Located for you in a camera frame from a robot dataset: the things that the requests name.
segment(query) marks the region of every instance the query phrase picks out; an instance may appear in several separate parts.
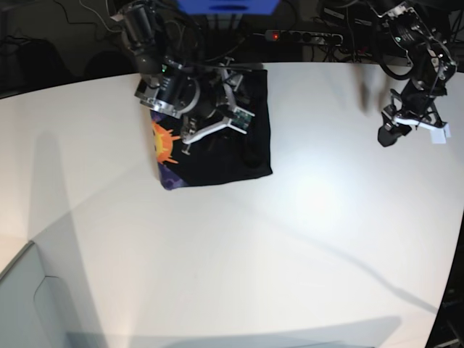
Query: cable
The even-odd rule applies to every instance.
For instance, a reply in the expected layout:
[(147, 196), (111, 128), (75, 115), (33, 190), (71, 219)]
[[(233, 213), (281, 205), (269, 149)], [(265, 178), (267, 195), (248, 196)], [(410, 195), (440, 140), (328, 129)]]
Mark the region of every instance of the cable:
[(413, 67), (408, 72), (406, 72), (404, 75), (398, 75), (390, 70), (390, 68), (386, 65), (384, 58), (377, 47), (377, 43), (376, 43), (377, 24), (378, 24), (378, 18), (374, 14), (373, 21), (372, 21), (372, 33), (370, 35), (370, 49), (372, 50), (372, 55), (373, 55), (374, 60), (380, 65), (384, 73), (386, 73), (389, 77), (395, 80), (400, 80), (400, 81), (408, 80), (416, 73), (416, 70), (418, 69), (417, 65), (413, 65)]
[(153, 1), (156, 5), (158, 5), (162, 9), (166, 9), (168, 11), (176, 13), (179, 17), (182, 17), (187, 22), (187, 24), (189, 24), (189, 27), (194, 31), (195, 39), (196, 39), (196, 42), (198, 43), (197, 59), (200, 62), (203, 62), (204, 60), (204, 36), (202, 34), (202, 31), (200, 30), (200, 25), (191, 16), (179, 10), (177, 7), (170, 6), (161, 0), (153, 0)]
[(229, 49), (227, 52), (222, 53), (222, 54), (220, 54), (220, 55), (218, 55), (216, 57), (206, 59), (205, 62), (214, 62), (215, 60), (221, 59), (221, 58), (227, 56), (228, 54), (231, 54), (232, 52), (235, 52), (235, 50), (237, 50), (237, 48), (239, 48), (243, 44), (243, 42), (245, 42), (245, 40), (248, 39), (248, 37), (249, 36), (246, 36), (246, 37), (242, 38), (238, 44), (236, 44), (234, 47)]
[(293, 16), (294, 16), (294, 19), (295, 19), (295, 21), (290, 26), (290, 28), (285, 30), (285, 31), (289, 31), (289, 30), (293, 29), (295, 25), (298, 24), (298, 11), (297, 11), (296, 7), (289, 0), (282, 0), (282, 2), (285, 2), (286, 4), (288, 4), (291, 7), (291, 10), (293, 12)]
[(336, 50), (337, 50), (336, 47), (333, 47), (333, 48), (332, 48), (332, 52), (331, 52), (332, 61), (333, 61), (333, 62), (340, 63), (340, 59), (337, 58), (336, 55), (335, 55)]
[(429, 115), (433, 115), (433, 114), (435, 114), (436, 116), (439, 116), (437, 111), (430, 111), (426, 113), (426, 117)]
[(98, 37), (96, 36), (96, 31), (98, 30), (98, 27), (99, 27), (99, 26), (98, 26), (95, 22), (71, 22), (71, 21), (70, 21), (70, 18), (67, 16), (67, 11), (66, 11), (65, 6), (64, 6), (61, 2), (58, 2), (57, 0), (52, 0), (52, 1), (53, 1), (55, 4), (58, 4), (58, 5), (62, 8), (63, 12), (65, 13), (65, 17), (66, 17), (66, 22), (67, 22), (67, 24), (69, 24), (69, 25), (74, 25), (74, 24), (92, 25), (92, 26), (94, 27), (94, 38), (95, 38), (95, 41), (100, 42), (100, 41), (104, 40), (104, 38), (103, 38), (103, 39), (98, 39)]
[(353, 62), (355, 62), (355, 56), (357, 58), (356, 45), (355, 45), (355, 34), (353, 33), (353, 29), (351, 28), (351, 25), (349, 24), (348, 12), (349, 11), (348, 11), (348, 7), (347, 7), (347, 24), (348, 24), (349, 34), (351, 35), (351, 41), (352, 41), (352, 44), (353, 44), (353, 52), (352, 52)]
[(219, 83), (227, 83), (230, 87), (235, 87), (232, 86), (229, 81), (235, 78), (236, 76), (240, 75), (238, 72), (234, 72), (233, 74), (230, 74), (228, 78), (226, 78), (224, 81), (219, 81)]
[(82, 0), (79, 0), (79, 5), (81, 5), (84, 9), (87, 9), (88, 11), (91, 11), (93, 12), (101, 21), (101, 23), (104, 25), (104, 27), (111, 33), (122, 33), (122, 30), (113, 30), (111, 29), (110, 27), (108, 27), (108, 25), (106, 24), (106, 22), (103, 20), (102, 16), (97, 12), (95, 11), (94, 9), (92, 9), (91, 7), (88, 7), (87, 5), (84, 5), (82, 3)]
[(178, 42), (178, 45), (177, 45), (177, 49), (180, 49), (182, 47), (183, 34), (186, 31), (186, 26), (184, 25), (181, 28), (181, 25), (175, 20), (168, 20), (168, 21), (165, 22), (165, 24), (175, 24), (175, 26), (177, 27), (178, 32), (179, 32), (179, 42)]
[(425, 116), (429, 115), (429, 114), (426, 114), (425, 112), (427, 111), (428, 109), (428, 101), (431, 99), (433, 93), (434, 93), (434, 90), (435, 90), (435, 87), (436, 87), (436, 84), (438, 83), (438, 78), (439, 78), (439, 75), (440, 75), (440, 72), (442, 71), (442, 68), (443, 68), (443, 63), (442, 61), (440, 60), (440, 65), (438, 67), (438, 72), (436, 73), (436, 77), (435, 77), (435, 81), (434, 81), (434, 84), (432, 85), (432, 88), (430, 89), (430, 93), (428, 93), (427, 95), (427, 100), (424, 101), (423, 103), (423, 111), (421, 112), (421, 117), (419, 118), (419, 121), (418, 121), (418, 124), (415, 126), (415, 129), (417, 130), (419, 125), (421, 124), (422, 120), (424, 119)]
[(324, 60), (322, 61), (322, 62), (324, 63), (324, 62), (327, 61), (327, 58), (328, 58), (328, 50), (327, 50), (327, 51), (324, 51), (324, 50), (322, 49), (322, 47), (319, 47), (319, 49), (320, 49), (322, 52), (324, 52), (324, 53), (326, 54), (326, 56), (324, 57)]
[(462, 30), (460, 29), (460, 25), (461, 25), (461, 21), (463, 19), (463, 15), (464, 15), (464, 9), (461, 9), (459, 14), (457, 15), (457, 18), (455, 19), (455, 21), (453, 22), (452, 24), (452, 28), (451, 28), (451, 36), (449, 37), (451, 42), (455, 42), (456, 41), (456, 36), (458, 35), (458, 33)]

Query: robotic arm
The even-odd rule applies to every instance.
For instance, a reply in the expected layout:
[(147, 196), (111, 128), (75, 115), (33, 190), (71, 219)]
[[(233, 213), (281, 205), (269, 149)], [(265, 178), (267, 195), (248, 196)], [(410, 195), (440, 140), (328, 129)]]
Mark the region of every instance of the robotic arm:
[[(435, 142), (445, 142), (448, 127), (434, 101), (447, 94), (446, 83), (457, 71), (446, 42), (425, 24), (411, 1), (366, 1), (375, 18), (371, 44), (375, 60), (392, 78), (409, 80), (401, 93), (391, 90), (391, 104), (382, 112), (384, 124), (378, 131), (378, 141), (391, 146), (415, 126), (430, 130)], [(193, 30), (196, 46), (191, 61), (170, 43), (160, 9), (181, 16)], [(142, 77), (136, 96), (156, 112), (183, 118), (185, 153), (195, 141), (226, 127), (247, 132), (254, 114), (242, 102), (247, 100), (244, 74), (230, 62), (204, 64), (203, 36), (191, 17), (161, 0), (135, 0), (120, 6), (117, 13)], [(405, 50), (413, 65), (408, 73), (397, 75), (383, 62), (376, 47), (379, 24), (386, 26), (392, 40)]]
[(429, 30), (410, 2), (394, 7), (396, 3), (392, 0), (380, 3), (371, 4), (376, 13), (374, 25), (379, 19), (384, 20), (392, 39), (406, 51), (413, 67), (408, 73), (397, 75), (385, 65), (376, 48), (374, 27), (371, 42), (374, 58), (387, 75), (396, 80), (409, 80), (400, 94), (391, 90), (391, 104), (382, 112), (384, 125), (378, 131), (378, 141), (382, 146), (391, 146), (415, 126), (431, 131), (434, 142), (445, 143), (449, 128), (440, 118), (435, 98), (447, 95), (445, 85), (456, 73), (457, 63), (444, 45), (446, 41), (433, 28)]
[[(194, 60), (177, 52), (167, 37), (158, 9), (169, 9), (190, 22), (196, 34)], [(120, 10), (129, 49), (136, 58), (141, 82), (136, 96), (148, 108), (177, 119), (183, 118), (183, 152), (212, 133), (231, 128), (247, 133), (254, 113), (247, 109), (243, 67), (230, 61), (203, 63), (203, 38), (198, 25), (184, 13), (160, 1), (137, 0)]]

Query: white table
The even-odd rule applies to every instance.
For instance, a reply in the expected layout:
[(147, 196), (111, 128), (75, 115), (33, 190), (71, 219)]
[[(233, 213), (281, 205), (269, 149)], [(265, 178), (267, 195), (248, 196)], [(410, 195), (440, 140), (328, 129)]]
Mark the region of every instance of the white table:
[(463, 216), (464, 76), (437, 102), (447, 145), (384, 149), (379, 67), (268, 69), (274, 174), (224, 186), (161, 187), (137, 75), (0, 101), (0, 207), (99, 347), (425, 345)]

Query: black cloth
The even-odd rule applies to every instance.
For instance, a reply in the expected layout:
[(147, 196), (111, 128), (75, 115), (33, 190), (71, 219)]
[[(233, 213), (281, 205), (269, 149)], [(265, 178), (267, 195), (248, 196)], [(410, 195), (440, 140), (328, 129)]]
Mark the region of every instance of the black cloth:
[[(230, 128), (220, 130), (193, 143), (190, 155), (182, 152), (183, 143), (180, 139), (174, 140), (170, 160), (160, 163), (163, 157), (158, 156), (161, 181), (166, 189), (220, 185), (272, 174), (267, 70), (244, 74), (244, 85), (251, 100), (250, 105), (244, 108), (255, 114), (247, 134)], [(169, 131), (170, 136), (177, 138), (180, 135), (182, 121), (173, 117), (163, 117), (158, 121), (154, 117), (153, 120), (164, 128), (163, 131)], [(184, 183), (173, 184), (172, 173)]]

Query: orange sun print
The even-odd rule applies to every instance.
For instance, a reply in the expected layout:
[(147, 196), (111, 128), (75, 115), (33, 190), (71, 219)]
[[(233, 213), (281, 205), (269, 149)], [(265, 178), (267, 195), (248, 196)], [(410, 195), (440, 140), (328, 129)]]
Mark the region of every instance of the orange sun print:
[(152, 128), (154, 133), (154, 148), (157, 153), (158, 163), (171, 162), (178, 163), (171, 158), (173, 152), (174, 140), (178, 140), (180, 136), (172, 136), (173, 130), (165, 130), (163, 127), (152, 121)]

